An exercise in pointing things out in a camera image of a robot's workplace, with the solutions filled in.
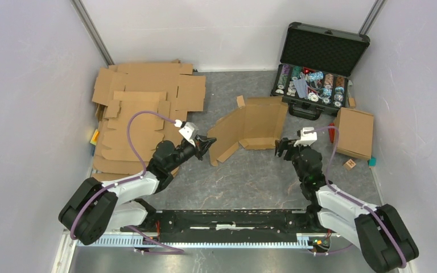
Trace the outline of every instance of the yellow object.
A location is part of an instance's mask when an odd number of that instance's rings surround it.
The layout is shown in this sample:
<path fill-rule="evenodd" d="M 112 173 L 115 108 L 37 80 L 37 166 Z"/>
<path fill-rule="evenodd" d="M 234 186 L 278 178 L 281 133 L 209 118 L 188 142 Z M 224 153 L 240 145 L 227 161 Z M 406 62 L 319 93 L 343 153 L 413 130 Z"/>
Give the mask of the yellow object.
<path fill-rule="evenodd" d="M 93 136 L 91 137 L 91 140 L 89 141 L 89 143 L 93 144 L 96 146 L 96 142 L 98 141 L 98 136 L 99 136 L 100 132 L 98 131 L 98 129 L 94 130 Z"/>

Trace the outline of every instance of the case lid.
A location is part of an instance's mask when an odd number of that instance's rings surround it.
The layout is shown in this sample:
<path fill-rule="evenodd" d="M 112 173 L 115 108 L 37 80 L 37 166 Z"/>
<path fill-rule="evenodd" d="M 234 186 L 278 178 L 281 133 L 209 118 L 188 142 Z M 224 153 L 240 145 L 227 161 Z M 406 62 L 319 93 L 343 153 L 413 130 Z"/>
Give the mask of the case lid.
<path fill-rule="evenodd" d="M 366 35 L 291 23 L 281 63 L 349 77 L 369 42 Z"/>

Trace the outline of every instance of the closed cardboard box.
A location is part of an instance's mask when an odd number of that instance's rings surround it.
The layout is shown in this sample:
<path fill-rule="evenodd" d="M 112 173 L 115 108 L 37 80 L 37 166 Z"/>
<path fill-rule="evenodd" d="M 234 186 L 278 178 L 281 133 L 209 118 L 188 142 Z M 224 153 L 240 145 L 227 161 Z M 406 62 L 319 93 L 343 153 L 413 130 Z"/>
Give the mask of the closed cardboard box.
<path fill-rule="evenodd" d="M 337 152 L 369 160 L 373 147 L 373 120 L 370 113 L 342 107 L 334 120 L 339 129 Z"/>

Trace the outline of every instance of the case handle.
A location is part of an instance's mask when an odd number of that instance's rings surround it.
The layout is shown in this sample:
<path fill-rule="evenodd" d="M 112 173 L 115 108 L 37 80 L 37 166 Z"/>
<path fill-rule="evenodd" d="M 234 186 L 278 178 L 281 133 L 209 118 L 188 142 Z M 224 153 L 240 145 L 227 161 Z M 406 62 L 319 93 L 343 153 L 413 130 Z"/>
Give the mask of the case handle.
<path fill-rule="evenodd" d="M 315 121 L 321 116 L 323 109 L 316 108 L 315 112 L 316 113 L 308 113 L 306 111 L 297 110 L 297 109 L 294 109 L 294 104 L 289 104 L 289 114 L 291 114 L 295 117 L 305 118 L 305 119 L 310 119 L 312 121 Z"/>

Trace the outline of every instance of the poker chip set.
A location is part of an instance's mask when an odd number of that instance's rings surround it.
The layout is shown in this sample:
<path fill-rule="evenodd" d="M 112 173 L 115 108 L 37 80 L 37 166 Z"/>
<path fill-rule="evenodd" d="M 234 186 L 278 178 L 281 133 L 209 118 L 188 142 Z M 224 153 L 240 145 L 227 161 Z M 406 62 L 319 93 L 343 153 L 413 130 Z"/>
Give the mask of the poker chip set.
<path fill-rule="evenodd" d="M 348 78 L 369 46 L 366 35 L 291 23 L 271 96 L 311 120 L 346 106 Z"/>
<path fill-rule="evenodd" d="M 283 64 L 280 67 L 279 80 L 277 81 L 275 96 L 284 95 L 290 98 L 305 98 L 312 102 L 320 102 L 341 108 L 345 102 L 345 83 L 347 79 L 331 73 L 324 74 L 322 71 L 300 66 Z M 297 92 L 294 81 L 304 80 L 306 92 L 302 96 Z"/>

